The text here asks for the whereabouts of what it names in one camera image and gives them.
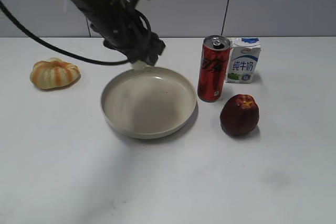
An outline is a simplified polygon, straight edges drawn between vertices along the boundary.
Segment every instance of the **tabletop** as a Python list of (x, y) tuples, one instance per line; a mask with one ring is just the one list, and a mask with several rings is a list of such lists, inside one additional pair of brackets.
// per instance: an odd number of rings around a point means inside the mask
[[(100, 38), (47, 38), (85, 57), (117, 61)], [(157, 63), (197, 88), (201, 38), (164, 39)], [(215, 103), (198, 100), (168, 137), (115, 132), (100, 94), (130, 65), (91, 65), (28, 38), (0, 38), (0, 224), (316, 224), (336, 221), (336, 38), (261, 38), (251, 84), (225, 83)], [(43, 92), (29, 74), (58, 57), (81, 79)], [(219, 114), (251, 94), (258, 128), (226, 135)]]

